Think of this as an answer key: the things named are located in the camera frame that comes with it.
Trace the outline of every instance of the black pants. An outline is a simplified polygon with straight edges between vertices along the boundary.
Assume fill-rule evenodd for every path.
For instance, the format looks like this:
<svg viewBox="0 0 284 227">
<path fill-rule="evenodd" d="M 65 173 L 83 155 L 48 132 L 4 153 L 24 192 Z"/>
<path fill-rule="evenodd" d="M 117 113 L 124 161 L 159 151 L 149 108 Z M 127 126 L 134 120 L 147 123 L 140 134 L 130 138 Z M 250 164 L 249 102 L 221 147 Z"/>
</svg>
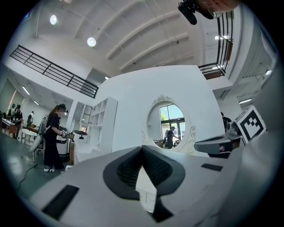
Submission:
<svg viewBox="0 0 284 227">
<path fill-rule="evenodd" d="M 19 131 L 20 131 L 20 129 L 21 129 L 21 124 L 18 124 L 18 125 L 16 125 L 16 127 L 17 127 L 17 132 L 16 132 L 16 134 L 15 134 L 15 136 L 14 136 L 14 139 L 18 139 L 18 135 L 19 135 Z"/>
<path fill-rule="evenodd" d="M 174 145 L 173 143 L 171 143 L 171 142 L 169 143 L 168 142 L 168 149 L 172 149 L 173 145 Z"/>
<path fill-rule="evenodd" d="M 64 166 L 60 160 L 56 143 L 46 141 L 44 150 L 44 167 L 47 169 L 64 170 Z"/>
</svg>

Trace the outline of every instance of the ceiling light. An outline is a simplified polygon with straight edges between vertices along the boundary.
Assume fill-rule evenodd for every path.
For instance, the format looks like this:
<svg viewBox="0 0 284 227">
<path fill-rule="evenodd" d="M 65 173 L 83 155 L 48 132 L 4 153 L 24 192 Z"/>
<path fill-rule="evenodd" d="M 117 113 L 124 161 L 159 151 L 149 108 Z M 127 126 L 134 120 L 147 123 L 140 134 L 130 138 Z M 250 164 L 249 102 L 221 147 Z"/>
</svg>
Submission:
<svg viewBox="0 0 284 227">
<path fill-rule="evenodd" d="M 26 89 L 24 86 L 22 86 L 22 88 L 26 91 L 26 93 L 27 93 L 28 95 L 30 95 L 30 93 L 28 93 L 27 89 Z"/>
<path fill-rule="evenodd" d="M 217 68 L 221 69 L 223 68 L 223 66 L 213 67 L 212 69 L 217 69 Z"/>
<path fill-rule="evenodd" d="M 244 100 L 244 101 L 239 102 L 239 104 L 243 104 L 243 103 L 249 102 L 249 101 L 251 101 L 251 100 L 252 100 L 252 99 L 250 98 L 250 99 L 248 99 L 248 100 Z"/>
<path fill-rule="evenodd" d="M 90 37 L 90 38 L 88 38 L 88 40 L 87 40 L 87 44 L 90 46 L 90 47 L 94 47 L 95 45 L 96 45 L 96 40 L 95 40 L 95 38 L 93 38 L 93 37 Z"/>
<path fill-rule="evenodd" d="M 272 73 L 272 70 L 267 70 L 265 75 L 270 75 Z"/>
<path fill-rule="evenodd" d="M 50 23 L 51 23 L 51 24 L 56 24 L 56 22 L 57 22 L 57 17 L 56 17 L 55 15 L 52 15 L 52 16 L 50 17 Z"/>
</svg>

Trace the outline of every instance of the black padding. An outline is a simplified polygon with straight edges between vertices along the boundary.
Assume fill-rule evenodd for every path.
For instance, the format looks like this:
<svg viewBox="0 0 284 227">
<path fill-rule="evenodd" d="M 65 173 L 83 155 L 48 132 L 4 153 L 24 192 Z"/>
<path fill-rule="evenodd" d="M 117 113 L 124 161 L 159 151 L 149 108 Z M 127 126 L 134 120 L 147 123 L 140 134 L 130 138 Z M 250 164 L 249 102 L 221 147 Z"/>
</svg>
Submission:
<svg viewBox="0 0 284 227">
<path fill-rule="evenodd" d="M 218 172 L 220 172 L 223 169 L 223 166 L 212 165 L 212 164 L 208 164 L 208 163 L 204 163 L 201 167 L 211 169 L 211 170 L 214 170 L 214 171 L 218 171 Z"/>
<path fill-rule="evenodd" d="M 43 208 L 43 213 L 58 220 L 73 200 L 78 190 L 78 187 L 67 185 Z"/>
<path fill-rule="evenodd" d="M 173 216 L 173 214 L 164 207 L 160 197 L 156 199 L 154 212 L 151 215 L 156 222 L 161 222 Z"/>
<path fill-rule="evenodd" d="M 132 151 L 110 162 L 103 171 L 103 180 L 107 187 L 120 198 L 140 199 L 139 193 L 135 190 L 141 168 L 139 162 L 135 160 L 138 160 L 140 150 L 141 147 L 133 148 Z"/>
<path fill-rule="evenodd" d="M 103 179 L 117 196 L 139 200 L 135 188 L 142 166 L 157 189 L 157 197 L 174 193 L 185 178 L 180 163 L 149 146 L 142 146 L 109 163 L 103 171 Z"/>
<path fill-rule="evenodd" d="M 157 189 L 157 197 L 174 193 L 182 184 L 185 178 L 185 169 L 183 166 L 152 149 L 151 146 L 142 146 L 144 156 L 148 156 L 143 167 Z"/>
</svg>

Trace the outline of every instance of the white column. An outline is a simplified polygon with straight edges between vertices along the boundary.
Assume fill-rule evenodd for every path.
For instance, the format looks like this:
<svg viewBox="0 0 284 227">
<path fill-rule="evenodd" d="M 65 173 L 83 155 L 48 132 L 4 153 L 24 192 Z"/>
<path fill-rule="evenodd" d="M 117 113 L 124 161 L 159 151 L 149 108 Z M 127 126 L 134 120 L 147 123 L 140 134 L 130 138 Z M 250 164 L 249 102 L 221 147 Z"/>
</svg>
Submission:
<svg viewBox="0 0 284 227">
<path fill-rule="evenodd" d="M 239 100 L 236 96 L 228 96 L 224 100 L 217 100 L 220 111 L 225 117 L 235 120 L 242 112 Z"/>
<path fill-rule="evenodd" d="M 67 118 L 67 122 L 66 122 L 66 128 L 67 128 L 68 132 L 71 132 L 72 120 L 73 120 L 74 113 L 75 113 L 75 110 L 76 110 L 76 107 L 77 107 L 77 103 L 78 103 L 78 101 L 74 100 L 70 110 L 68 110 L 69 113 L 68 113 L 68 118 Z"/>
</svg>

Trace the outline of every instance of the black metal railing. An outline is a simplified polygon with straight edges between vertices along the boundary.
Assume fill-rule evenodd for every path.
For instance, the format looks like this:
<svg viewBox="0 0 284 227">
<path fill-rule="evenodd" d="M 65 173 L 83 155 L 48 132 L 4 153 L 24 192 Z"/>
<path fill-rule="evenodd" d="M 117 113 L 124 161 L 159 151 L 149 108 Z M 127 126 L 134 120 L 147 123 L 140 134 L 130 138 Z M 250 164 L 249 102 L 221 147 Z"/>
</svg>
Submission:
<svg viewBox="0 0 284 227">
<path fill-rule="evenodd" d="M 21 45 L 18 45 L 18 47 L 11 53 L 10 57 L 41 73 L 42 75 L 56 80 L 57 82 L 92 98 L 95 98 L 99 89 L 99 87 L 95 84 L 82 79 L 74 73 L 71 73 L 70 71 L 37 55 Z"/>
<path fill-rule="evenodd" d="M 223 13 L 222 16 L 218 17 L 217 25 L 218 50 L 216 62 L 199 66 L 206 79 L 225 76 L 233 47 L 233 11 Z"/>
</svg>

